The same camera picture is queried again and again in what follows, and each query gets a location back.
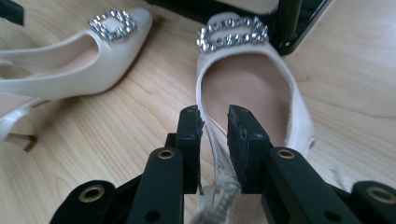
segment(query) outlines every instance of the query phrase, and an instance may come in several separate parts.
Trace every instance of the shoe heel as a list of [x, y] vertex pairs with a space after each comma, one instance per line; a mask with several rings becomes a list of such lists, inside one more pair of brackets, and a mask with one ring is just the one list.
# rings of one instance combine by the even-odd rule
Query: shoe heel
[[32, 135], [10, 133], [5, 141], [29, 152], [37, 142], [37, 139]]

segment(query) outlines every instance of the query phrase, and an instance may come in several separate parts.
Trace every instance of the brass rivet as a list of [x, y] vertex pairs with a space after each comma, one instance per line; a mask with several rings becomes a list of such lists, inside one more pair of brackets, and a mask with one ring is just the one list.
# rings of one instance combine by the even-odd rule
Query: brass rivet
[[280, 149], [277, 152], [277, 155], [280, 156], [283, 159], [293, 159], [295, 157], [294, 153], [290, 150], [287, 149]]
[[367, 189], [367, 193], [381, 203], [396, 203], [396, 196], [385, 189], [370, 187]]
[[82, 203], [91, 203], [100, 199], [105, 194], [105, 189], [101, 185], [92, 185], [85, 188], [78, 196]]
[[171, 159], [174, 156], [175, 156], [175, 152], [169, 149], [162, 150], [161, 152], [158, 153], [158, 157], [163, 160]]

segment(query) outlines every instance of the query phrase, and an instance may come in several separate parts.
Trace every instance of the shoe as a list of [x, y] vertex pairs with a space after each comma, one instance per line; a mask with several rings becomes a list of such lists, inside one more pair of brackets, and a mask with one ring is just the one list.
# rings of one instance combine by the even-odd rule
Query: shoe
[[99, 93], [115, 85], [136, 57], [151, 25], [152, 17], [143, 8], [127, 12], [111, 9], [89, 20], [91, 29], [56, 45], [0, 50], [0, 65], [18, 66], [32, 73], [25, 78], [0, 78], [0, 141], [29, 149], [33, 136], [8, 133], [32, 107]]
[[268, 42], [259, 18], [226, 12], [212, 17], [198, 33], [196, 100], [213, 150], [215, 180], [200, 198], [202, 220], [262, 223], [261, 195], [243, 195], [227, 147], [230, 105], [250, 110], [274, 147], [306, 155], [314, 141], [312, 120], [297, 84]]

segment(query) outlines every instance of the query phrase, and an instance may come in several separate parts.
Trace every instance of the white slingback shoe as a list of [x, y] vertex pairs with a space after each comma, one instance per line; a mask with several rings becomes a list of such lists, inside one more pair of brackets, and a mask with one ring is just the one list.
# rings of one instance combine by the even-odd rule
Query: white slingback shoe
[[258, 18], [215, 15], [199, 31], [197, 44], [201, 53], [196, 100], [213, 150], [215, 180], [204, 188], [193, 223], [265, 223], [261, 195], [241, 193], [231, 163], [226, 137], [229, 105], [250, 110], [275, 147], [303, 155], [314, 141], [312, 120]]
[[0, 142], [29, 149], [33, 136], [9, 132], [33, 106], [115, 85], [134, 61], [151, 25], [152, 17], [143, 8], [111, 9], [89, 20], [91, 29], [56, 45], [0, 50], [0, 64], [32, 73], [25, 78], [0, 78]]

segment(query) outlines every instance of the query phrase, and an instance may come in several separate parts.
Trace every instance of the wooden floor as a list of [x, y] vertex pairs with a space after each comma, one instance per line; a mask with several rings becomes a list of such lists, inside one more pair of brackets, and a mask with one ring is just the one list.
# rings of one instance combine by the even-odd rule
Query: wooden floor
[[[140, 175], [149, 153], [176, 131], [179, 111], [195, 105], [201, 24], [137, 0], [16, 2], [26, 9], [25, 27], [0, 20], [0, 49], [57, 43], [111, 7], [143, 6], [155, 20], [118, 86], [37, 107], [16, 127], [39, 136], [29, 153], [0, 143], [0, 223], [47, 223], [78, 185], [103, 179], [117, 187]], [[335, 186], [371, 179], [396, 188], [395, 22], [396, 1], [333, 0], [284, 57], [316, 126], [307, 159]], [[213, 162], [206, 135], [201, 158], [207, 185]], [[195, 195], [186, 197], [186, 223], [196, 204]]]

